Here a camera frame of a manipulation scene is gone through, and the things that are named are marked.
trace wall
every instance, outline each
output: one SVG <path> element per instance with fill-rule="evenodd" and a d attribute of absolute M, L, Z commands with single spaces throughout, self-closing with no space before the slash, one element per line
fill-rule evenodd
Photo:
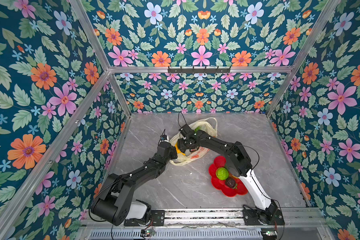
<path fill-rule="evenodd" d="M 145 16 L 151 4 L 156 7 L 157 20 Z M 254 5 L 262 15 L 245 21 Z M 298 0 L 84 1 L 99 41 L 115 66 L 200 65 L 192 55 L 196 56 L 202 48 L 208 53 L 203 56 L 208 58 L 203 66 L 288 65 L 297 56 L 324 5 L 318 0 L 307 4 Z M 291 30 L 296 31 L 295 38 L 289 41 Z M 277 62 L 276 50 L 290 53 L 285 61 Z M 126 60 L 115 60 L 115 51 L 126 54 Z M 163 64 L 157 62 L 160 53 L 165 59 Z M 245 56 L 247 62 L 235 64 L 242 53 L 250 55 Z M 143 73 L 129 77 L 121 74 L 119 79 L 132 112 L 264 112 L 285 77 L 275 75 L 161 74 L 157 78 Z"/>
<path fill-rule="evenodd" d="M 28 12 L 19 10 L 23 5 Z M 92 79 L 88 76 L 91 70 Z M 0 213 L 91 89 L 99 77 L 96 73 L 101 72 L 67 1 L 0 1 Z M 67 84 L 73 81 L 76 85 L 68 89 L 67 108 L 62 108 L 61 91 L 66 95 Z M 86 124 L 67 143 L 66 157 L 62 154 L 53 164 L 7 238 L 67 240 L 67 235 L 73 239 L 107 166 L 109 152 L 100 151 L 99 141 L 106 137 L 112 149 L 120 135 L 124 114 L 116 103 L 111 114 L 110 101 L 115 103 L 108 86 L 92 106 L 99 106 L 102 116 L 97 118 L 92 108 L 88 110 L 82 121 Z M 81 153 L 72 154 L 73 142 L 83 144 Z M 23 156 L 24 149 L 29 156 Z M 77 180 L 74 188 L 67 186 L 76 171 L 81 181 Z M 47 197 L 55 198 L 54 207 L 50 204 L 49 213 L 41 213 Z"/>
<path fill-rule="evenodd" d="M 314 47 L 272 120 L 311 204 L 360 239 L 360 1 L 343 0 Z"/>

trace floral wallpaper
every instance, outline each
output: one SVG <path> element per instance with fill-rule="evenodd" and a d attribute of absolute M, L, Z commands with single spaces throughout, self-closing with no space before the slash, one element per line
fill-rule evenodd
<path fill-rule="evenodd" d="M 100 0 L 84 7 L 115 66 L 285 66 L 324 2 Z"/>
<path fill-rule="evenodd" d="M 69 2 L 0 1 L 0 213 L 101 73 Z M 123 126 L 109 88 L 6 239 L 73 239 Z"/>
<path fill-rule="evenodd" d="M 360 239 L 360 0 L 343 0 L 292 80 L 273 126 L 312 206 Z"/>

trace plastic bag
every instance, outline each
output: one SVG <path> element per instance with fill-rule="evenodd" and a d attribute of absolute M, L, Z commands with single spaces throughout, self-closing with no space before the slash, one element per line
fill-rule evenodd
<path fill-rule="evenodd" d="M 215 128 L 213 128 L 211 126 L 211 124 L 209 122 L 207 122 L 207 120 L 209 119 L 213 119 L 216 122 L 216 126 Z M 213 136 L 213 137 L 217 137 L 217 120 L 216 118 L 206 118 L 206 119 L 201 119 L 198 120 L 192 124 L 189 125 L 190 128 L 192 128 L 193 130 L 195 130 L 197 127 L 200 127 L 199 129 L 208 133 L 209 135 Z M 178 133 L 176 134 L 173 138 L 170 139 L 170 144 L 172 146 L 175 146 L 175 144 L 177 143 L 177 140 L 181 137 L 181 134 Z M 182 153 L 178 153 L 177 154 L 177 162 L 174 162 L 173 160 L 170 160 L 170 163 L 172 163 L 173 165 L 176 166 L 184 166 L 196 159 L 201 158 L 202 156 L 204 156 L 207 152 L 209 151 L 208 148 L 204 148 L 204 147 L 199 147 L 199 149 L 197 151 L 192 152 L 191 154 L 189 154 L 188 156 L 185 156 Z"/>

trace small blue flower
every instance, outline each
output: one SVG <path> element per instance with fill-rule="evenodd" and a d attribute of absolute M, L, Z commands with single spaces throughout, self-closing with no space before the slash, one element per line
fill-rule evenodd
<path fill-rule="evenodd" d="M 37 24 L 37 22 L 35 22 L 35 20 L 33 20 L 32 22 L 29 22 L 29 25 L 31 26 L 31 28 L 33 30 L 36 30 L 36 31 L 39 30 L 39 25 Z"/>
<path fill-rule="evenodd" d="M 46 9 L 48 12 L 51 12 L 51 11 L 52 11 L 51 6 L 49 6 L 47 3 L 45 3 L 45 9 Z"/>
<path fill-rule="evenodd" d="M 52 231 L 49 234 L 55 235 L 55 233 L 58 231 L 58 226 L 53 226 Z"/>
<path fill-rule="evenodd" d="M 58 178 L 56 178 L 55 180 L 53 180 L 52 183 L 53 183 L 52 186 L 53 186 L 53 187 L 56 187 L 56 186 L 58 185 L 58 183 L 59 183 Z"/>
<path fill-rule="evenodd" d="M 163 15 L 163 17 L 166 17 L 166 16 L 168 16 L 168 12 L 165 11 L 165 10 L 163 10 L 163 12 L 161 13 L 161 15 Z"/>
<path fill-rule="evenodd" d="M 12 56 L 14 58 L 16 58 L 17 60 L 23 59 L 23 57 L 21 56 L 21 53 L 17 53 L 15 50 L 12 50 L 12 52 L 14 53 Z"/>
<path fill-rule="evenodd" d="M 335 32 L 331 32 L 331 35 L 328 37 L 330 40 L 335 38 Z"/>
<path fill-rule="evenodd" d="M 113 19 L 112 17 L 113 17 L 112 15 L 110 15 L 109 13 L 107 13 L 107 18 L 108 18 L 109 21 Z"/>
<path fill-rule="evenodd" d="M 10 163 L 11 161 L 6 162 L 4 159 L 1 161 L 3 164 L 0 164 L 0 168 L 2 168 L 2 171 L 5 172 L 7 168 L 11 168 Z"/>
<path fill-rule="evenodd" d="M 249 28 L 251 28 L 252 26 L 249 23 L 245 23 L 244 24 L 244 29 L 248 30 Z"/>
<path fill-rule="evenodd" d="M 71 75 L 71 77 L 74 77 L 76 73 L 73 71 L 73 69 L 71 69 L 71 71 L 69 72 L 69 74 Z"/>
<path fill-rule="evenodd" d="M 71 38 L 74 38 L 74 39 L 77 38 L 77 36 L 75 35 L 75 32 L 74 32 L 74 31 L 69 31 L 69 32 L 71 33 Z"/>
<path fill-rule="evenodd" d="M 211 16 L 211 19 L 209 20 L 210 22 L 214 23 L 216 21 L 216 15 L 215 16 Z"/>
<path fill-rule="evenodd" d="M 323 174 L 320 174 L 319 177 L 320 177 L 320 181 L 322 181 L 322 182 L 327 178 L 327 177 L 324 176 Z"/>
<path fill-rule="evenodd" d="M 37 116 L 38 114 L 40 114 L 40 108 L 36 107 L 34 109 L 31 109 L 31 112 L 34 113 L 35 116 Z"/>
<path fill-rule="evenodd" d="M 65 194 L 67 195 L 67 194 L 69 194 L 71 192 L 72 188 L 67 187 L 65 190 L 66 190 Z"/>
<path fill-rule="evenodd" d="M 97 15 L 92 15 L 93 20 L 96 21 L 96 23 L 98 23 L 100 21 L 99 17 Z"/>
<path fill-rule="evenodd" d="M 34 51 L 34 50 L 32 49 L 32 45 L 24 44 L 24 46 L 25 46 L 24 51 L 29 52 L 29 53 L 32 53 L 32 52 Z"/>
<path fill-rule="evenodd" d="M 42 191 L 41 194 L 45 197 L 48 194 L 48 189 L 44 188 L 44 191 Z"/>
<path fill-rule="evenodd" d="M 315 19 L 315 14 L 314 15 L 311 15 L 311 16 L 309 16 L 309 18 L 308 18 L 308 22 L 311 22 L 312 20 L 314 20 Z"/>
<path fill-rule="evenodd" d="M 329 167 L 329 166 L 328 166 L 326 163 L 323 164 L 323 168 L 324 168 L 325 170 L 328 170 L 328 167 Z"/>
<path fill-rule="evenodd" d="M 240 16 L 241 17 L 245 17 L 245 15 L 247 15 L 247 10 L 244 9 L 244 11 L 240 11 Z"/>
<path fill-rule="evenodd" d="M 340 16 L 334 17 L 332 22 L 335 24 L 339 21 Z"/>
<path fill-rule="evenodd" d="M 357 214 L 360 214 L 360 205 L 359 204 L 356 205 L 355 211 L 357 212 Z"/>
<path fill-rule="evenodd" d="M 197 16 L 196 16 L 196 15 L 195 15 L 195 16 L 192 16 L 191 21 L 193 21 L 193 23 L 197 22 L 197 21 L 198 21 L 198 20 L 197 20 Z"/>
<path fill-rule="evenodd" d="M 296 20 L 299 20 L 299 18 L 301 18 L 301 13 L 295 15 Z"/>
<path fill-rule="evenodd" d="M 0 114 L 0 125 L 4 123 L 7 123 L 6 119 L 8 119 L 8 117 L 4 117 L 3 114 Z"/>
<path fill-rule="evenodd" d="M 335 70 L 332 70 L 332 72 L 330 72 L 329 75 L 330 75 L 331 77 L 334 77 L 334 76 L 336 76 L 336 73 L 337 73 L 337 72 L 335 72 Z"/>
<path fill-rule="evenodd" d="M 32 132 L 32 135 L 34 135 L 35 132 L 38 132 L 38 131 L 39 131 L 38 129 L 36 129 L 36 128 L 37 128 L 37 125 L 35 125 L 35 126 L 29 125 L 29 128 L 30 128 L 30 130 L 28 130 L 28 133 L 31 133 L 31 132 Z"/>
<path fill-rule="evenodd" d="M 162 24 L 162 23 L 157 22 L 157 24 L 156 24 L 155 28 L 158 28 L 158 30 L 163 29 L 163 24 Z"/>

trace diagonal metal bar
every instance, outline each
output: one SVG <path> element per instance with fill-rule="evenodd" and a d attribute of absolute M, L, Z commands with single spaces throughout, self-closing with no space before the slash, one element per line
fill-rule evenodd
<path fill-rule="evenodd" d="M 99 59 L 100 65 L 104 71 L 107 71 L 110 67 L 107 56 L 103 50 L 103 47 L 100 44 L 99 39 L 95 35 L 93 30 L 92 23 L 89 20 L 89 17 L 85 11 L 85 8 L 81 0 L 70 0 L 71 6 L 79 20 L 85 34 L 87 35 L 88 41 L 92 46 L 93 51 L 95 52 L 97 58 Z"/>
<path fill-rule="evenodd" d="M 291 73 L 291 66 L 247 66 L 247 67 L 216 67 L 216 66 L 193 66 L 193 67 L 116 67 L 111 66 L 111 73 Z"/>
<path fill-rule="evenodd" d="M 131 110 L 129 109 L 129 106 L 127 104 L 127 100 L 124 97 L 124 94 L 120 88 L 120 85 L 117 83 L 115 74 L 111 74 L 109 76 L 109 82 L 112 88 L 115 90 L 116 96 L 119 100 L 119 103 L 121 105 L 121 108 L 123 109 L 125 115 L 130 118 L 131 116 Z"/>
<path fill-rule="evenodd" d="M 43 157 L 36 164 L 34 169 L 28 175 L 21 187 L 16 191 L 16 194 L 11 199 L 7 208 L 3 210 L 0 215 L 0 240 L 3 240 L 8 230 L 16 222 L 18 216 L 23 211 L 28 199 L 34 194 L 37 186 L 43 181 L 45 175 L 52 166 L 52 163 L 60 154 L 63 146 L 68 142 L 69 138 L 77 128 L 77 123 L 81 121 L 87 112 L 88 108 L 93 103 L 100 89 L 104 86 L 109 78 L 109 73 L 103 73 L 97 80 L 96 84 L 92 86 L 91 90 L 81 102 L 76 111 L 69 118 L 67 124 L 62 128 L 56 139 L 52 142 Z"/>
<path fill-rule="evenodd" d="M 324 29 L 325 25 L 329 21 L 331 15 L 335 11 L 337 5 L 341 2 L 341 0 L 328 0 L 324 9 L 320 13 L 319 17 L 316 20 L 315 25 L 313 25 L 312 32 L 308 36 L 306 42 L 304 43 L 302 49 L 299 51 L 295 61 L 293 62 L 293 69 L 290 74 L 288 74 L 282 85 L 280 86 L 278 92 L 276 93 L 275 97 L 272 100 L 271 106 L 267 110 L 267 117 L 270 118 L 271 114 L 273 113 L 274 109 L 276 108 L 277 104 L 281 100 L 283 94 L 287 90 L 289 84 L 291 83 L 292 79 L 296 76 L 300 66 L 303 64 L 305 58 L 307 57 L 309 51 L 315 44 L 316 40 L 318 39 L 320 33 Z"/>

